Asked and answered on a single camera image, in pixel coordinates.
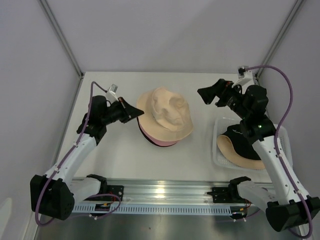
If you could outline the black and beige hat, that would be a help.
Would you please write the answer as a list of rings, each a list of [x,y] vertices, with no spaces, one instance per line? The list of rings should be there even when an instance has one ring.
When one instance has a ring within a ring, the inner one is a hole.
[[[251,170],[263,170],[265,165],[257,152],[243,136],[239,124],[230,125],[216,139],[222,155],[234,165]]]

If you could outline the beige bucket hat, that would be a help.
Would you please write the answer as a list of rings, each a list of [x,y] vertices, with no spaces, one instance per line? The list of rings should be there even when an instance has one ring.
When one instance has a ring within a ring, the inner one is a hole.
[[[138,117],[142,131],[157,141],[177,142],[194,130],[187,100],[165,87],[141,94],[136,107],[144,111]]]

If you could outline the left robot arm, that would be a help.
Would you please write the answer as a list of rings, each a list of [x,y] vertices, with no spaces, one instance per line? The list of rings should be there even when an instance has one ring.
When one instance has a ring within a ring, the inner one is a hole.
[[[122,97],[113,102],[103,95],[91,97],[70,150],[44,175],[35,175],[31,179],[32,211],[37,216],[66,220],[74,206],[84,200],[110,198],[120,202],[121,197],[109,192],[105,177],[89,174],[78,184],[72,184],[72,180],[83,161],[101,142],[107,125],[117,121],[125,124],[143,114],[143,110],[130,105]]]

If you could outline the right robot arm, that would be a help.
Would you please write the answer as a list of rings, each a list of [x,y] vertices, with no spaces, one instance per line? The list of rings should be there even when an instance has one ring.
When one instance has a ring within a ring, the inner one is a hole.
[[[229,107],[241,118],[240,131],[262,160],[275,190],[271,194],[243,177],[228,189],[230,200],[245,199],[253,203],[277,232],[304,224],[312,231],[312,220],[320,211],[320,199],[310,196],[288,163],[278,139],[280,126],[275,126],[265,114],[269,102],[267,90],[250,85],[242,92],[241,85],[221,78],[197,92],[205,104],[218,98],[217,107]]]

